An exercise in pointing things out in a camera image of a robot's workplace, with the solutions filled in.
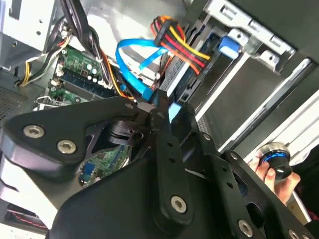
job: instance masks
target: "screw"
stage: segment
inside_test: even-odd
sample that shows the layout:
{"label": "screw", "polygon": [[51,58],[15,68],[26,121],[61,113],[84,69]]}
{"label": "screw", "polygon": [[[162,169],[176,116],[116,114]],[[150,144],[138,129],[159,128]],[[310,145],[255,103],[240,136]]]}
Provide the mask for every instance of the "screw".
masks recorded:
{"label": "screw", "polygon": [[161,118],[163,118],[163,119],[165,118],[165,116],[163,115],[162,112],[158,112],[158,116],[161,117]]}
{"label": "screw", "polygon": [[172,198],[170,199],[170,204],[178,213],[186,212],[187,206],[183,198],[179,196],[172,196]]}
{"label": "screw", "polygon": [[44,129],[37,125],[28,125],[24,127],[23,133],[30,138],[41,138],[44,136]]}
{"label": "screw", "polygon": [[237,159],[238,159],[237,155],[236,155],[236,154],[234,154],[234,153],[230,153],[230,156],[231,156],[233,159],[235,159],[235,160],[237,160]]}
{"label": "screw", "polygon": [[242,231],[242,233],[245,234],[245,236],[247,236],[249,238],[251,238],[253,236],[253,230],[251,229],[251,227],[249,226],[249,224],[246,221],[239,220],[238,226],[239,226],[239,229]]}
{"label": "screw", "polygon": [[207,139],[207,140],[210,140],[210,137],[207,134],[204,134],[204,138]]}
{"label": "screw", "polygon": [[299,239],[299,236],[293,230],[289,229],[288,232],[292,239]]}
{"label": "screw", "polygon": [[133,108],[134,108],[134,107],[133,107],[131,104],[129,104],[129,103],[126,103],[125,106],[126,106],[127,108],[130,108],[130,109],[133,109]]}
{"label": "screw", "polygon": [[58,150],[61,153],[72,154],[76,151],[76,145],[72,141],[69,140],[61,140],[57,145]]}

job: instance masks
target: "black knob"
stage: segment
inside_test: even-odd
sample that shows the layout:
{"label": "black knob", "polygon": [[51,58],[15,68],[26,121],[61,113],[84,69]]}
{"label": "black knob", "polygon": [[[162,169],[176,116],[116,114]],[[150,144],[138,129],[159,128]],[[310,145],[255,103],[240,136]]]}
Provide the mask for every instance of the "black knob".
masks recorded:
{"label": "black knob", "polygon": [[289,166],[290,153],[282,143],[268,143],[257,150],[259,165],[268,162],[276,172],[276,180],[287,178],[292,172]]}

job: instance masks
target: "yellow wire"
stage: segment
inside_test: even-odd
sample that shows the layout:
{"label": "yellow wire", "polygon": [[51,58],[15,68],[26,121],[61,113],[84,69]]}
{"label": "yellow wire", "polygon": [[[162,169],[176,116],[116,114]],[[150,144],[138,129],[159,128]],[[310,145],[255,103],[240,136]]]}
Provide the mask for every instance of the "yellow wire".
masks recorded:
{"label": "yellow wire", "polygon": [[30,74],[29,63],[25,62],[25,74],[24,74],[24,78],[21,83],[21,86],[23,86],[27,82],[27,80],[29,79],[29,74]]}
{"label": "yellow wire", "polygon": [[172,34],[174,35],[174,37],[179,41],[179,43],[181,43],[184,47],[186,47],[189,51],[191,51],[192,53],[194,53],[197,56],[200,56],[206,60],[210,59],[210,56],[207,56],[199,51],[196,51],[195,49],[191,48],[187,43],[183,42],[183,40],[179,37],[179,35],[176,33],[176,31],[174,30],[174,28],[172,26],[169,27],[170,31],[172,32]]}
{"label": "yellow wire", "polygon": [[110,65],[110,63],[109,63],[109,61],[108,61],[108,57],[105,55],[105,53],[104,53],[103,51],[102,51],[102,53],[104,54],[103,57],[105,58],[105,61],[106,61],[107,66],[108,66],[108,68],[109,68],[109,72],[110,72],[110,75],[111,75],[111,78],[112,78],[112,82],[113,82],[113,85],[114,85],[116,91],[118,92],[118,94],[119,94],[120,96],[123,96],[123,97],[126,97],[126,98],[130,99],[130,100],[133,100],[134,97],[128,97],[128,96],[124,95],[124,93],[119,89],[118,84],[117,84],[116,81],[115,81],[115,78],[114,78],[114,75],[113,75],[113,72],[112,72],[111,65]]}
{"label": "yellow wire", "polygon": [[[171,17],[171,16],[166,16],[166,15],[164,15],[164,16],[161,16],[160,19],[161,19],[162,22],[165,22],[165,20],[167,20],[167,19],[174,19],[174,18]],[[174,37],[175,37],[184,47],[186,47],[188,50],[190,50],[192,53],[194,53],[195,55],[200,56],[200,57],[202,57],[202,58],[204,58],[204,59],[206,59],[206,60],[209,60],[209,59],[210,59],[210,56],[205,55],[205,54],[203,54],[203,53],[201,53],[201,52],[199,52],[199,51],[196,51],[194,48],[191,48],[187,43],[185,43],[185,41],[179,37],[179,35],[176,33],[176,31],[174,30],[174,28],[173,28],[172,26],[169,27],[169,30],[172,32],[172,34],[174,35]]]}

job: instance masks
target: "finger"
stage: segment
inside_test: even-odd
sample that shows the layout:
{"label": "finger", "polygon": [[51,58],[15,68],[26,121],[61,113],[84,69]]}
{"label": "finger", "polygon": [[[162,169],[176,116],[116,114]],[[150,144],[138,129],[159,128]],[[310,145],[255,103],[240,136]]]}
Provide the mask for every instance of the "finger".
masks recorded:
{"label": "finger", "polygon": [[275,178],[276,178],[276,172],[274,171],[273,168],[270,168],[265,178],[265,184],[273,192],[275,192]]}
{"label": "finger", "polygon": [[287,203],[289,198],[291,197],[293,190],[300,182],[300,176],[297,173],[292,173],[288,176],[288,178],[284,181],[279,183],[275,186],[275,193],[277,197],[282,201],[284,204]]}
{"label": "finger", "polygon": [[269,163],[268,162],[264,162],[262,165],[260,165],[257,170],[256,170],[256,174],[258,175],[258,177],[265,181],[265,177],[267,175],[269,169]]}
{"label": "finger", "polygon": [[256,172],[257,168],[258,168],[258,164],[259,164],[259,157],[255,156],[249,163],[249,167]]}

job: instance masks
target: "vent grille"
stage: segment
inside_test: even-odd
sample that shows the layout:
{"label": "vent grille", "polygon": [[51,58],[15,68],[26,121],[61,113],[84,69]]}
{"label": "vent grille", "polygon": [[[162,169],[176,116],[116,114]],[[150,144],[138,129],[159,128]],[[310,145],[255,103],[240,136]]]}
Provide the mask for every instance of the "vent grille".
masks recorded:
{"label": "vent grille", "polygon": [[0,127],[7,117],[11,116],[27,97],[0,86]]}

